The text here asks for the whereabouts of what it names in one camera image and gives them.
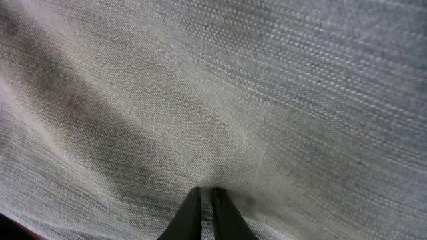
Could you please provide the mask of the light blue denim shorts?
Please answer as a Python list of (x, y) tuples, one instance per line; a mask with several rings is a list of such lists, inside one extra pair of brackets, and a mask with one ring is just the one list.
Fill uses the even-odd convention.
[(426, 2), (1, 2), (3, 215), (156, 239), (194, 187), (260, 239), (425, 239)]

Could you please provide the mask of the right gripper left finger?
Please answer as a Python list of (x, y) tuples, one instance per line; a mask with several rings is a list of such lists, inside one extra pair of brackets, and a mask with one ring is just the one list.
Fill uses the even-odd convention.
[(201, 193), (200, 188), (190, 190), (174, 218), (158, 240), (201, 240)]

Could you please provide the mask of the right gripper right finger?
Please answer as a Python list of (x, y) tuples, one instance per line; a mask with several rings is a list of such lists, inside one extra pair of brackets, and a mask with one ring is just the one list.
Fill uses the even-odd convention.
[(211, 190), (215, 240), (258, 240), (225, 189)]

